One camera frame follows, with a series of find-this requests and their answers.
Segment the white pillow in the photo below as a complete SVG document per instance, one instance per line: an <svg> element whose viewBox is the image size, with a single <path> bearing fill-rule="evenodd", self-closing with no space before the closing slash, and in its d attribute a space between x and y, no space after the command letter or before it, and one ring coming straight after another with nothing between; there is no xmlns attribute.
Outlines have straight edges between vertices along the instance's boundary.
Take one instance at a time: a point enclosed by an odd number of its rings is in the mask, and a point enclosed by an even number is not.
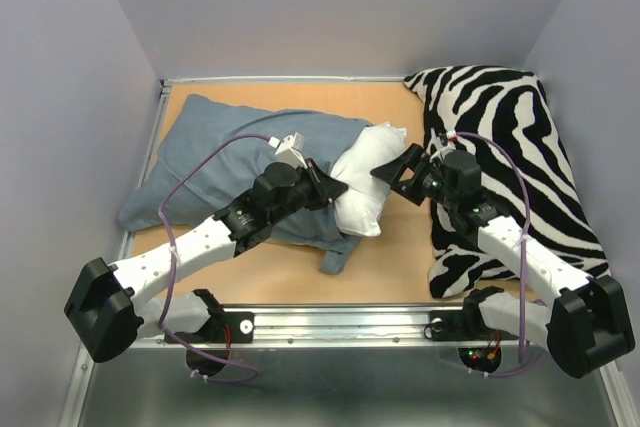
<svg viewBox="0 0 640 427"><path fill-rule="evenodd" d="M340 232L359 237L381 234L379 220L390 187L370 171L399 157L405 150L406 137L406 128L388 122L365 127L335 162L331 177L348 186L335 201L334 216Z"/></svg>

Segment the blue pillowcase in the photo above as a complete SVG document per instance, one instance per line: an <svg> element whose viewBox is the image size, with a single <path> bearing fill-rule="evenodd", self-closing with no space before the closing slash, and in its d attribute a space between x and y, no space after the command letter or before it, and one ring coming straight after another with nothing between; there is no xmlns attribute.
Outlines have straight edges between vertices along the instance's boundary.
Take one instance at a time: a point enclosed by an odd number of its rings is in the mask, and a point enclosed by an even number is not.
<svg viewBox="0 0 640 427"><path fill-rule="evenodd" d="M271 112L190 95L159 145L148 177L125 201L117 220L124 230L137 232L160 225L163 211L171 224L195 227L250 188L274 162L266 138L301 133L304 156L329 173L368 125L317 111Z"/></svg>

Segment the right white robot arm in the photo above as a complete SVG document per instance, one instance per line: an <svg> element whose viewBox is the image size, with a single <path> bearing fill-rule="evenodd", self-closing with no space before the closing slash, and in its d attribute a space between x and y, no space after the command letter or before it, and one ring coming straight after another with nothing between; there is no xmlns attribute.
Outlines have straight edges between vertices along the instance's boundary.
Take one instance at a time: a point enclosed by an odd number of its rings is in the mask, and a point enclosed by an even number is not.
<svg viewBox="0 0 640 427"><path fill-rule="evenodd" d="M635 336L622 286L595 278L537 240L481 185L481 169L465 151L428 156L417 144L371 170L406 200L436 202L454 231L518 275L539 296L515 298L500 287L473 290L459 310L426 327L433 341L497 341L509 333L548 352L573 378L582 378L632 352Z"/></svg>

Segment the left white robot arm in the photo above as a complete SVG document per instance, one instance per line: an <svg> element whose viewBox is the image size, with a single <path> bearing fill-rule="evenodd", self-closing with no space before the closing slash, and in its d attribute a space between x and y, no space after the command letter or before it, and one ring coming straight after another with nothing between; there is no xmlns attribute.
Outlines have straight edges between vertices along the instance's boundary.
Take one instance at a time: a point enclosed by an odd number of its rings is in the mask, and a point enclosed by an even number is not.
<svg viewBox="0 0 640 427"><path fill-rule="evenodd" d="M93 361L104 363L135 340L164 326L169 313L156 297L214 263L233 259L270 238L274 227L301 209L327 207L348 189L308 160L301 167L275 162L245 192L200 225L138 256L80 270L64 314Z"/></svg>

